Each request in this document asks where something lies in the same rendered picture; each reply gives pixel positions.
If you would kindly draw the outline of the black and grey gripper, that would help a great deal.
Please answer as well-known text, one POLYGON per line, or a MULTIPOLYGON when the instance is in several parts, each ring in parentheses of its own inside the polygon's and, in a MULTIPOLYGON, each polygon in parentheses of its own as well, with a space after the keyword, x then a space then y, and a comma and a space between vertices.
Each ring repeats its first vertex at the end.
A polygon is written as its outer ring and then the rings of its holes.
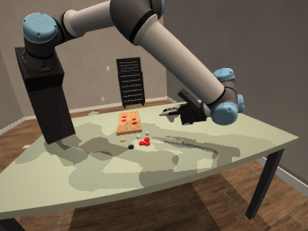
POLYGON ((159 116, 166 116, 170 122, 174 122, 174 118, 179 117, 182 125, 193 125, 194 122, 206 121, 207 117, 204 112, 203 102, 201 102, 201 108, 198 111, 193 110, 187 103, 179 104, 164 109, 159 116), (187 121, 184 121, 187 120, 187 121))

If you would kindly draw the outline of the tan tray with round pockets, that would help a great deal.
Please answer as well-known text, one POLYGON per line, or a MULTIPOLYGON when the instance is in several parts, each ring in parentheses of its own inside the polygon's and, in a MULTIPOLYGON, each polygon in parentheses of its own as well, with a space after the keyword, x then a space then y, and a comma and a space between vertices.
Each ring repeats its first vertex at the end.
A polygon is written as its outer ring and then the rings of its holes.
POLYGON ((138 111, 121 112, 116 134, 123 135, 123 134, 134 134, 140 132, 142 132, 142 127, 138 111), (130 113, 134 115, 131 115, 130 113), (122 118, 122 116, 126 116, 126 118, 122 118), (133 118, 136 118, 136 120, 132 120, 133 118), (122 120, 126 121, 122 122, 122 120), (137 124, 133 125, 133 122, 137 122, 137 124))

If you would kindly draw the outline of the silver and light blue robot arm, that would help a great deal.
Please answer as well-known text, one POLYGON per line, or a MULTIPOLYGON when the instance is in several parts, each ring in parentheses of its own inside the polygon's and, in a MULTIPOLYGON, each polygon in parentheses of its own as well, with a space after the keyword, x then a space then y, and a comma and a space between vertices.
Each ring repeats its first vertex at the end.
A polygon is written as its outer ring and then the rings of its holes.
POLYGON ((218 125, 231 125, 238 113, 244 112, 233 70, 223 68, 212 74, 158 22, 164 9, 164 0, 110 0, 54 16, 29 14, 23 20, 22 61, 33 72, 51 72, 57 66, 55 46, 81 38, 86 32, 115 26, 128 41, 144 48, 192 91, 203 102, 207 117, 218 125))

